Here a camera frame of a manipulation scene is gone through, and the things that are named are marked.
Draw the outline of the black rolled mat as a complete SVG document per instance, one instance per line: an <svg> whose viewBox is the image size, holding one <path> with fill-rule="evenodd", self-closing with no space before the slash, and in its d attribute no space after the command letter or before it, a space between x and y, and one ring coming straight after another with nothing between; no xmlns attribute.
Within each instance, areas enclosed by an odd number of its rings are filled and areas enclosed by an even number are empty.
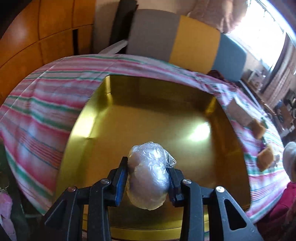
<svg viewBox="0 0 296 241"><path fill-rule="evenodd" d="M121 40L128 40L132 20L135 11L138 8L137 1L121 0L119 1L117 12L113 21L109 45L115 44Z"/></svg>

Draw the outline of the striped bedsheet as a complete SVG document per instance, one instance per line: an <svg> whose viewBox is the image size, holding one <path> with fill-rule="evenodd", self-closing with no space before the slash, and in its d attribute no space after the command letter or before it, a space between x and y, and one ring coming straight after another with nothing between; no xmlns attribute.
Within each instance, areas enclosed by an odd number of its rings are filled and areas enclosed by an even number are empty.
<svg viewBox="0 0 296 241"><path fill-rule="evenodd" d="M64 57L25 77L1 105L1 141L16 182L41 214L52 206L73 126L108 75L155 78L196 87L226 107L247 96L233 84L164 61L116 54Z"/></svg>

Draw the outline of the white plastic-wrapped bundle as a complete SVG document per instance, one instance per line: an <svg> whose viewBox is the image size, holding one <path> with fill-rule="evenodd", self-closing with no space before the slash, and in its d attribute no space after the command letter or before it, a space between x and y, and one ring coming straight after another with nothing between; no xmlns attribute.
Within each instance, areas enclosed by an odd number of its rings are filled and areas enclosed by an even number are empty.
<svg viewBox="0 0 296 241"><path fill-rule="evenodd" d="M130 202L144 210L163 205L169 189L167 168L177 164L160 144L147 142L133 146L128 155L127 195Z"/></svg>

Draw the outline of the dark red cloth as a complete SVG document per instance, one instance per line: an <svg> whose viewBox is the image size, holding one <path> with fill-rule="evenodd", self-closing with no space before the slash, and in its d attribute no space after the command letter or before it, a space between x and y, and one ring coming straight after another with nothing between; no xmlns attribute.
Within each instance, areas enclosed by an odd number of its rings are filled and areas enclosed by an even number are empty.
<svg viewBox="0 0 296 241"><path fill-rule="evenodd" d="M228 81L218 70L210 70L207 75L225 82Z"/></svg>

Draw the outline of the wooden wardrobe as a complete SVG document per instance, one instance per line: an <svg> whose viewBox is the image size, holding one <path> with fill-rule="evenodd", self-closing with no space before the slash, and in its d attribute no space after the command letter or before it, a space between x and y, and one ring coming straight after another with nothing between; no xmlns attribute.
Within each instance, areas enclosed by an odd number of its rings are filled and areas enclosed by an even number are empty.
<svg viewBox="0 0 296 241"><path fill-rule="evenodd" d="M1 102L26 76L54 60L89 54L95 1L32 1L1 38Z"/></svg>

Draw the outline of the white carton box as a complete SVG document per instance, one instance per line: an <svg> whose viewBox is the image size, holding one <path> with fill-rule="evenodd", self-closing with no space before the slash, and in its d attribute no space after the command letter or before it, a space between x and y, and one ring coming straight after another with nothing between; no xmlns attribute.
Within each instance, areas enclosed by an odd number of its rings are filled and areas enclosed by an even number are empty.
<svg viewBox="0 0 296 241"><path fill-rule="evenodd" d="M253 115L238 97L234 97L229 102L227 111L241 126L248 126L253 120Z"/></svg>

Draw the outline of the gold tin box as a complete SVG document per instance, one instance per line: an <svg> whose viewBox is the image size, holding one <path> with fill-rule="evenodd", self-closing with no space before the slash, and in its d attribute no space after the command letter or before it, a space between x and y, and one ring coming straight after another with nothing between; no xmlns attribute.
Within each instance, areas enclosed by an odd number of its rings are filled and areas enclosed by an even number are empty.
<svg viewBox="0 0 296 241"><path fill-rule="evenodd" d="M57 194L87 187L118 167L133 146L160 144L176 168L199 185L223 186L250 207L241 142L217 98L194 87L107 76L81 111L64 152Z"/></svg>

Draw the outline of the yellow sponge block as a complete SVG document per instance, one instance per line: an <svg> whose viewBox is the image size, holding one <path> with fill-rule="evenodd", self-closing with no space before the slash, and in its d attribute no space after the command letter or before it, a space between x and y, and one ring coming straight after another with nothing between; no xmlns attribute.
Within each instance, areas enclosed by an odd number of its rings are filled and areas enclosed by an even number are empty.
<svg viewBox="0 0 296 241"><path fill-rule="evenodd" d="M253 119L250 124L249 128L252 131L252 134L255 139L259 140L263 137L266 132L266 124L263 120Z"/></svg>
<svg viewBox="0 0 296 241"><path fill-rule="evenodd" d="M267 145L257 155L257 166L261 172L268 169L274 161L273 148L271 145Z"/></svg>

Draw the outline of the pink curtain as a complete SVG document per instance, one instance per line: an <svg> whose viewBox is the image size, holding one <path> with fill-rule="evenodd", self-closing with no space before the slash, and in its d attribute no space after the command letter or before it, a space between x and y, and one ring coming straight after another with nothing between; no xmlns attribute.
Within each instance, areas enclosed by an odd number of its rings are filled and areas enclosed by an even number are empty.
<svg viewBox="0 0 296 241"><path fill-rule="evenodd" d="M204 0L196 1L187 16L203 22L221 33L229 33L245 17L248 1L244 0Z"/></svg>

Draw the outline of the wooden side table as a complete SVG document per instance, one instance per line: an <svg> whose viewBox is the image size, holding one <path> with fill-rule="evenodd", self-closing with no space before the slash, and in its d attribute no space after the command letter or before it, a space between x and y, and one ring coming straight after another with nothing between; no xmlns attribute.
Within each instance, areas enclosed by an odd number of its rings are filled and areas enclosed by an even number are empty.
<svg viewBox="0 0 296 241"><path fill-rule="evenodd" d="M277 114L266 104L254 87L244 80L240 80L239 83L246 92L246 95L249 96L257 106L260 106L265 112L270 113L273 117L277 117Z"/></svg>

